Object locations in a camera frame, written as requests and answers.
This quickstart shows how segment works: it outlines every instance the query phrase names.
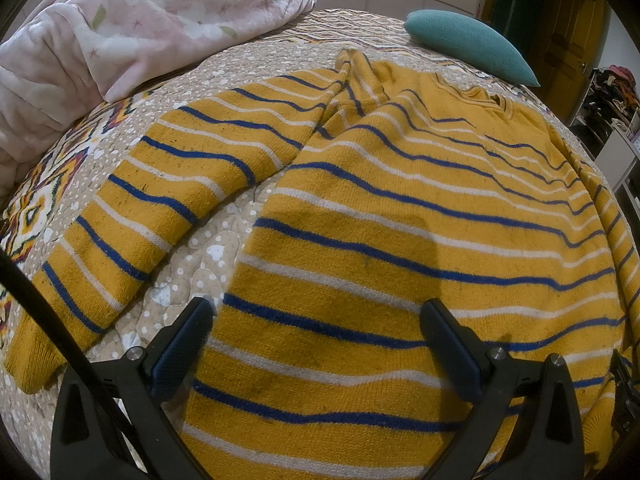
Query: metal screw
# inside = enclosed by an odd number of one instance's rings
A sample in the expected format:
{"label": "metal screw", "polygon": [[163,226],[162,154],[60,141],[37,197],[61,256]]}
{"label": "metal screw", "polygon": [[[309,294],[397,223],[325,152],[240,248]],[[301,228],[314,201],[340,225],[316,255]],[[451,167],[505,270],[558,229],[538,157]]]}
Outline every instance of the metal screw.
{"label": "metal screw", "polygon": [[551,354],[549,356],[549,358],[551,359],[551,362],[555,365],[555,366],[562,366],[564,365],[564,357],[562,357],[560,354]]}
{"label": "metal screw", "polygon": [[507,357],[507,352],[504,351],[504,348],[501,346],[494,346],[489,350],[489,355],[491,359],[495,361],[502,361],[505,357]]}
{"label": "metal screw", "polygon": [[129,361],[137,361],[142,357],[143,353],[145,353],[145,349],[142,346],[132,346],[125,355]]}

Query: white stripe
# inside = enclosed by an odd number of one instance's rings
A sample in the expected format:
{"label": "white stripe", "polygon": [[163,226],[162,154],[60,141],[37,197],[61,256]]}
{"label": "white stripe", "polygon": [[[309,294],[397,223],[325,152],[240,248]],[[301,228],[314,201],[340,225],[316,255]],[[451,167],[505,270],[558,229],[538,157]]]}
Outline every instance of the white stripe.
{"label": "white stripe", "polygon": [[301,68],[300,70],[296,70],[296,72],[294,72],[294,73],[297,73],[297,72],[305,72],[307,74],[314,75],[318,79],[321,79],[322,81],[326,81],[327,83],[335,83],[337,81],[337,79],[329,79],[328,77],[324,77],[323,75],[320,75],[315,70],[307,70],[306,68]]}
{"label": "white stripe", "polygon": [[324,96],[324,94],[331,91],[331,89],[328,88],[327,90],[323,91],[322,93],[319,93],[318,95],[309,97],[308,95],[302,95],[302,94],[296,94],[295,92],[290,92],[289,90],[285,90],[284,88],[280,88],[279,86],[272,85],[271,83],[267,83],[266,81],[258,81],[257,83],[254,83],[254,84],[266,86],[267,88],[270,88],[271,90],[275,90],[276,92],[281,92],[286,95],[293,95],[293,97],[300,97],[301,99],[306,99],[307,101],[318,101],[318,99]]}
{"label": "white stripe", "polygon": [[[598,402],[598,400],[600,400],[600,399],[613,399],[613,400],[616,400],[616,394],[614,392],[604,392],[603,394],[601,394],[601,396],[598,397],[596,402]],[[589,413],[593,409],[594,406],[595,406],[595,402],[593,403],[593,405],[590,408],[582,408],[580,410],[580,415],[585,415],[585,414]]]}
{"label": "white stripe", "polygon": [[364,375],[364,376],[348,376],[341,374],[333,374],[330,372],[321,372],[320,370],[312,370],[311,368],[301,368],[297,366],[287,365],[259,355],[245,352],[239,348],[234,348],[218,339],[212,337],[207,341],[207,346],[216,352],[224,354],[236,361],[247,364],[260,370],[266,370],[274,374],[302,379],[303,381],[313,381],[315,383],[332,384],[334,386],[359,386],[360,384],[375,383],[378,381],[411,381],[419,383],[427,388],[450,388],[450,384],[446,379],[427,375],[418,370],[393,370],[383,374]]}
{"label": "white stripe", "polygon": [[450,146],[446,146],[445,144],[442,144],[441,142],[436,142],[435,140],[430,140],[430,139],[420,139],[417,137],[407,137],[404,132],[401,129],[400,124],[398,123],[398,121],[396,121],[391,115],[385,113],[385,112],[372,112],[369,115],[377,115],[377,116],[381,116],[384,117],[385,119],[388,119],[389,121],[391,121],[395,126],[396,129],[398,130],[398,134],[407,142],[414,142],[415,144],[428,144],[430,146],[437,146],[443,150],[446,150],[447,152],[451,152],[451,153],[457,153],[459,155],[463,155],[465,157],[468,158],[475,158],[477,160],[481,160],[483,161],[486,165],[488,165],[492,170],[494,170],[494,172],[496,174],[499,174],[501,176],[506,176],[508,178],[512,178],[513,180],[515,180],[516,182],[519,182],[520,184],[522,184],[523,186],[529,187],[529,189],[535,190],[536,192],[540,193],[540,194],[544,194],[544,195],[550,195],[550,194],[554,194],[554,193],[559,193],[559,192],[566,192],[566,189],[564,187],[556,187],[550,190],[545,190],[542,188],[539,188],[537,186],[534,186],[533,184],[527,182],[526,180],[524,180],[523,178],[517,176],[514,173],[510,173],[508,171],[503,171],[503,170],[498,170],[488,158],[485,158],[482,155],[476,155],[475,153],[471,153],[471,152],[466,152],[463,150],[459,150],[457,148],[452,148]]}
{"label": "white stripe", "polygon": [[351,128],[351,125],[347,120],[347,112],[344,111],[344,108],[340,108],[338,110],[338,115],[340,115],[340,118],[342,119],[342,126],[344,127],[344,129],[348,130],[349,128]]}
{"label": "white stripe", "polygon": [[589,192],[586,189],[583,189],[582,191],[577,191],[576,193],[572,194],[569,196],[569,200],[574,200],[576,198],[578,198],[579,196],[582,196],[584,194],[588,194]]}
{"label": "white stripe", "polygon": [[493,460],[495,457],[497,457],[498,453],[500,453],[501,451],[502,450],[499,449],[498,451],[493,451],[491,453],[487,453],[486,456],[484,457],[484,460],[482,460],[482,463],[480,464],[480,467],[478,469],[482,469],[486,464],[491,462],[491,460]]}
{"label": "white stripe", "polygon": [[564,316],[564,314],[567,314],[584,304],[591,303],[592,301],[616,300],[617,298],[617,292],[601,292],[599,294],[589,296],[588,298],[583,298],[580,301],[576,301],[575,303],[560,310],[554,311],[539,310],[531,308],[530,306],[496,306],[493,308],[484,308],[482,310],[452,309],[450,312],[456,317],[456,319],[475,319],[479,317],[499,316],[500,314],[517,314],[518,316],[534,317],[537,319],[555,319],[556,317]]}
{"label": "white stripe", "polygon": [[100,198],[99,195],[94,197],[94,202],[97,203],[100,208],[107,213],[111,218],[113,218],[117,223],[128,227],[132,231],[137,232],[143,238],[146,238],[149,242],[155,245],[161,251],[165,253],[171,250],[172,245],[162,240],[155,232],[147,227],[139,224],[138,222],[134,222],[133,220],[129,220],[124,218],[121,214],[119,214],[115,209],[113,209],[109,204],[107,204],[103,199]]}
{"label": "white stripe", "polygon": [[418,110],[418,108],[415,106],[414,104],[414,100],[412,99],[413,97],[415,97],[413,94],[411,94],[412,97],[406,96],[404,94],[399,94],[396,97],[398,99],[406,99],[407,101],[409,101],[411,103],[412,109],[414,111],[414,113],[420,117],[425,124],[427,124],[431,130],[435,130],[437,132],[462,132],[464,134],[474,134],[475,131],[473,130],[469,130],[467,128],[440,128],[439,126],[436,126],[436,123],[434,121],[431,121],[430,118],[425,117],[424,115],[422,115],[420,113],[420,110]]}
{"label": "white stripe", "polygon": [[86,280],[94,286],[94,289],[98,291],[104,301],[106,301],[113,310],[117,310],[118,312],[121,311],[125,307],[125,305],[117,301],[109,293],[109,291],[102,286],[102,283],[95,279],[95,276],[92,275],[89,269],[87,269],[85,264],[80,259],[80,256],[78,256],[78,254],[74,251],[74,248],[69,244],[69,242],[67,242],[64,238],[60,238],[60,245],[69,254],[69,256],[71,256],[72,260],[78,266],[78,269],[80,269],[80,272],[82,272]]}
{"label": "white stripe", "polygon": [[616,244],[611,248],[611,252],[615,251],[618,247],[620,247],[620,244],[625,241],[625,238],[626,238],[626,229],[620,235],[620,238],[618,238],[618,241],[616,242]]}
{"label": "white stripe", "polygon": [[207,444],[208,446],[219,449],[231,456],[247,460],[248,462],[267,464],[281,467],[283,469],[303,471],[320,476],[330,476],[332,478],[355,478],[361,480],[391,480],[396,478],[415,479],[426,471],[426,468],[423,466],[365,467],[334,464],[331,462],[310,460],[308,458],[265,453],[237,446],[236,444],[232,444],[231,442],[199,430],[190,424],[184,424],[182,430],[203,444]]}
{"label": "white stripe", "polygon": [[[443,128],[438,128],[438,127],[436,127],[436,126],[435,126],[435,124],[433,123],[433,121],[431,121],[430,119],[428,119],[427,117],[425,117],[424,115],[422,115],[422,114],[420,113],[420,110],[418,110],[418,108],[417,108],[417,107],[416,107],[416,105],[415,105],[415,102],[414,102],[414,98],[415,98],[415,96],[414,96],[413,94],[411,94],[410,96],[407,96],[407,95],[404,95],[404,94],[400,94],[400,95],[398,95],[398,98],[405,99],[405,100],[409,101],[409,102],[411,103],[411,106],[412,106],[413,112],[414,112],[418,117],[420,117],[420,118],[424,121],[424,123],[425,123],[425,124],[426,124],[430,129],[431,129],[431,130],[436,130],[436,131],[439,131],[439,132],[453,132],[453,131],[458,131],[458,132],[464,132],[464,133],[468,133],[468,134],[473,134],[474,136],[476,136],[476,137],[477,137],[478,139],[480,139],[480,140],[485,140],[485,141],[487,141],[487,142],[490,142],[490,143],[493,145],[493,147],[494,147],[494,150],[495,150],[495,151],[500,152],[500,153],[502,153],[503,155],[506,155],[506,156],[508,156],[509,158],[513,159],[513,160],[526,160],[527,162],[531,162],[532,164],[537,165],[537,166],[540,168],[540,170],[542,170],[542,171],[543,171],[543,173],[545,173],[545,174],[546,174],[546,176],[548,176],[548,177],[550,177],[550,178],[556,178],[556,175],[554,175],[554,174],[550,173],[550,172],[549,172],[549,171],[548,171],[548,170],[547,170],[547,169],[542,165],[542,163],[540,163],[540,161],[535,160],[534,158],[530,158],[530,157],[528,157],[528,156],[515,156],[515,155],[512,155],[512,154],[511,154],[511,153],[509,153],[509,152],[505,152],[504,150],[502,150],[502,149],[499,147],[499,145],[500,145],[500,144],[499,144],[498,142],[495,142],[494,140],[489,139],[487,136],[480,135],[480,134],[476,133],[476,132],[475,132],[475,131],[473,131],[473,130],[464,130],[464,129],[446,130],[446,129],[443,129]],[[569,168],[567,169],[567,171],[564,173],[564,175],[561,177],[561,179],[562,179],[562,180],[566,179],[567,175],[569,175],[569,174],[571,173],[571,171],[572,171],[572,170],[573,170],[573,168],[569,167]]]}
{"label": "white stripe", "polygon": [[152,175],[163,178],[164,180],[168,180],[169,182],[199,182],[203,186],[208,187],[218,200],[223,200],[225,198],[225,193],[224,191],[222,191],[222,189],[220,189],[220,186],[213,182],[213,180],[205,176],[177,176],[171,173],[165,173],[164,171],[156,170],[156,168],[152,168],[151,166],[146,165],[144,162],[140,162],[132,156],[127,156],[125,160],[133,164],[135,167],[140,168],[140,170],[151,173]]}
{"label": "white stripe", "polygon": [[600,217],[595,214],[593,216],[591,216],[588,220],[584,221],[582,224],[580,225],[574,225],[571,221],[571,219],[565,215],[564,213],[559,213],[556,211],[546,211],[543,209],[537,209],[534,207],[530,207],[530,206],[526,206],[523,204],[518,204],[515,202],[512,202],[511,200],[509,200],[507,197],[505,197],[504,195],[501,195],[500,193],[493,191],[493,190],[489,190],[489,189],[478,189],[475,187],[460,187],[460,186],[454,186],[452,184],[444,184],[442,182],[439,182],[437,180],[433,180],[431,178],[427,178],[425,176],[422,176],[421,174],[418,173],[405,173],[404,171],[400,171],[397,170],[396,168],[392,168],[391,166],[386,165],[384,162],[382,162],[381,160],[379,160],[378,158],[376,158],[375,156],[371,155],[369,152],[367,152],[363,147],[361,147],[359,144],[357,144],[356,142],[350,141],[350,140],[334,140],[334,142],[331,142],[329,145],[325,146],[324,148],[312,148],[311,146],[305,146],[303,148],[303,151],[308,151],[308,152],[324,152],[324,150],[328,150],[334,146],[345,146],[347,148],[351,148],[352,150],[356,151],[357,153],[360,154],[360,156],[362,156],[365,160],[368,160],[369,162],[371,162],[372,164],[376,165],[377,167],[379,167],[381,170],[386,171],[389,174],[393,174],[396,176],[400,176],[401,178],[404,178],[405,180],[418,180],[424,184],[427,184],[428,186],[433,186],[433,187],[437,187],[439,189],[443,189],[452,193],[456,193],[456,194],[466,194],[466,195],[471,195],[471,196],[486,196],[486,197],[491,197],[491,198],[497,198],[498,200],[502,200],[503,202],[506,202],[507,204],[509,204],[511,207],[513,207],[514,209],[519,209],[521,211],[527,211],[530,213],[536,213],[539,215],[546,215],[546,216],[554,216],[556,218],[561,218],[563,219],[565,222],[567,222],[567,224],[569,225],[569,227],[573,230],[573,231],[580,231],[581,229],[584,229],[585,226],[587,226],[588,224],[590,224],[591,222],[593,222],[594,220],[600,220]]}
{"label": "white stripe", "polygon": [[265,260],[261,260],[255,256],[249,256],[244,253],[238,256],[238,261],[243,264],[247,264],[248,266],[255,267],[256,269],[263,270],[264,272],[276,274],[277,276],[287,276],[304,282],[325,285],[334,288],[335,290],[341,290],[343,292],[353,294],[354,296],[359,296],[365,300],[386,304],[401,310],[407,310],[413,314],[418,314],[420,312],[420,305],[417,303],[386,294],[385,292],[373,290],[372,288],[361,286],[357,283],[348,282],[347,280],[336,278],[335,276],[318,274],[316,272],[311,272],[310,270],[266,262]]}
{"label": "white stripe", "polygon": [[227,103],[226,101],[220,99],[219,97],[209,97],[208,99],[211,101],[217,102],[218,104],[223,105],[223,107],[229,108],[230,110],[233,110],[235,112],[240,112],[240,113],[266,112],[278,118],[281,122],[288,124],[289,126],[309,126],[310,128],[315,128],[317,124],[315,121],[289,121],[288,119],[284,118],[282,115],[277,113],[276,110],[272,110],[271,108],[241,108],[231,103]]}
{"label": "white stripe", "polygon": [[638,269],[640,269],[640,265],[636,264],[636,266],[634,267],[634,270],[631,271],[631,274],[629,275],[629,277],[626,279],[625,285],[623,285],[625,288],[626,286],[631,283],[631,280],[634,278],[634,276],[636,275],[636,272],[638,272]]}
{"label": "white stripe", "polygon": [[594,359],[596,357],[610,356],[613,353],[614,348],[619,348],[622,344],[622,339],[617,341],[612,348],[603,348],[601,350],[592,350],[590,352],[579,352],[575,354],[568,354],[563,356],[567,363],[577,363],[580,361],[586,361],[587,359]]}
{"label": "white stripe", "polygon": [[365,92],[369,94],[369,97],[371,97],[375,101],[375,103],[378,106],[380,106],[380,99],[378,99],[378,96],[371,89],[371,86],[369,86],[369,83],[367,83],[366,81],[364,81],[363,78],[360,77],[360,74],[358,73],[358,69],[356,68],[355,65],[353,65],[353,74],[356,76],[356,81],[358,82],[358,84],[362,88],[364,88]]}
{"label": "white stripe", "polygon": [[604,212],[609,208],[609,206],[610,206],[611,204],[613,204],[613,197],[609,198],[609,201],[608,201],[608,202],[604,205],[604,207],[602,208],[602,212],[604,213]]}
{"label": "white stripe", "polygon": [[466,240],[456,240],[455,238],[447,238],[441,235],[437,235],[430,231],[426,231],[419,227],[414,227],[407,224],[402,224],[400,222],[395,222],[393,220],[389,220],[383,216],[375,215],[373,213],[366,213],[363,211],[357,211],[348,206],[340,204],[338,202],[332,202],[331,200],[326,200],[324,198],[320,198],[314,194],[308,193],[306,191],[301,191],[298,189],[293,189],[289,187],[277,187],[273,190],[272,194],[280,194],[291,196],[307,202],[309,204],[313,204],[317,207],[322,207],[324,209],[328,209],[330,211],[335,211],[338,213],[345,214],[350,216],[351,218],[355,218],[358,220],[368,220],[371,222],[376,222],[385,227],[389,227],[395,231],[400,231],[403,233],[408,233],[412,235],[419,236],[420,238],[424,238],[425,240],[429,240],[431,242],[447,246],[447,247],[455,247],[459,249],[467,249],[471,251],[478,251],[480,253],[486,254],[494,254],[495,256],[503,256],[505,258],[553,258],[560,262],[560,264],[567,268],[571,269],[573,267],[577,267],[587,260],[591,260],[592,258],[596,258],[600,254],[608,253],[609,249],[601,248],[593,251],[592,253],[585,254],[579,260],[574,262],[566,262],[562,257],[562,254],[556,253],[555,251],[526,251],[520,249],[505,249],[501,247],[495,247],[485,244],[479,244],[476,242],[469,242]]}
{"label": "white stripe", "polygon": [[258,148],[259,150],[263,150],[263,152],[267,154],[267,156],[271,159],[271,161],[273,162],[273,165],[276,166],[278,171],[280,171],[283,168],[283,163],[280,161],[278,156],[275,153],[273,153],[273,150],[261,142],[250,142],[248,140],[226,139],[225,137],[212,134],[211,132],[205,132],[203,130],[192,130],[191,128],[185,128],[184,126],[178,126],[177,124],[168,123],[164,119],[157,119],[156,123],[162,124],[162,126],[166,126],[167,128],[171,128],[172,130],[177,130],[185,134],[209,137],[210,139],[218,140],[219,142],[222,142],[223,144],[229,144],[230,146],[251,146],[252,148]]}

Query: bed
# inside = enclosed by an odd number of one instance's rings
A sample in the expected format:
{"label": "bed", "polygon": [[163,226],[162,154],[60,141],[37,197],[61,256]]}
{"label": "bed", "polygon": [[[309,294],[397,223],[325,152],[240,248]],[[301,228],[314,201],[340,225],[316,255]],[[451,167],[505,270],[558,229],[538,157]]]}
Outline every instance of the bed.
{"label": "bed", "polygon": [[[489,94],[521,102],[542,114],[584,160],[589,160],[573,134],[527,89],[413,44],[399,20],[356,10],[320,10],[215,54],[198,67],[155,82],[116,104],[100,105],[79,120],[15,190],[1,216],[2,248],[33,276],[127,150],[161,114],[249,82],[303,68],[331,67],[345,46],[361,50],[372,60],[388,59],[423,72],[441,72],[449,83],[462,89],[481,86]],[[236,258],[279,176],[227,200],[175,246],[127,313],[87,352],[88,358],[117,358],[132,346],[148,344],[193,296],[208,296],[218,305]],[[4,293],[0,296],[0,362],[14,334],[18,310]],[[56,384],[32,396],[17,389],[4,371],[0,375],[0,415],[8,434],[34,471],[46,479],[62,375]],[[179,427],[180,399],[165,409]],[[485,465],[494,459],[488,457]]]}

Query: black cable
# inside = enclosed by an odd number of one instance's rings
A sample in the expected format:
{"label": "black cable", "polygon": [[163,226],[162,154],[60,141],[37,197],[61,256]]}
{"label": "black cable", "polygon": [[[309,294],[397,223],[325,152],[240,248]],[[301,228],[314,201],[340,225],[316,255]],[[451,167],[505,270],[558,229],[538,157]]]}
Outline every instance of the black cable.
{"label": "black cable", "polygon": [[104,384],[102,384],[89,359],[82,353],[65,325],[47,303],[47,300],[42,297],[38,289],[2,249],[0,249],[0,285],[4,285],[6,290],[20,303],[24,311],[33,318],[42,331],[51,339],[52,343],[60,350],[60,353],[89,389],[96,402],[100,404],[146,463],[146,453],[138,439],[136,429],[127,420],[127,417],[122,413]]}

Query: white wall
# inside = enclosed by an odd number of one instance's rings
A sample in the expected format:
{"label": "white wall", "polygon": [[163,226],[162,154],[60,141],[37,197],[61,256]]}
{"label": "white wall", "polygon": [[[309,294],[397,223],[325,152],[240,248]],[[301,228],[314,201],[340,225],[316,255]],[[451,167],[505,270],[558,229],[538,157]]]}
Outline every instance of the white wall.
{"label": "white wall", "polygon": [[609,65],[626,66],[640,81],[640,52],[613,10],[598,67]]}

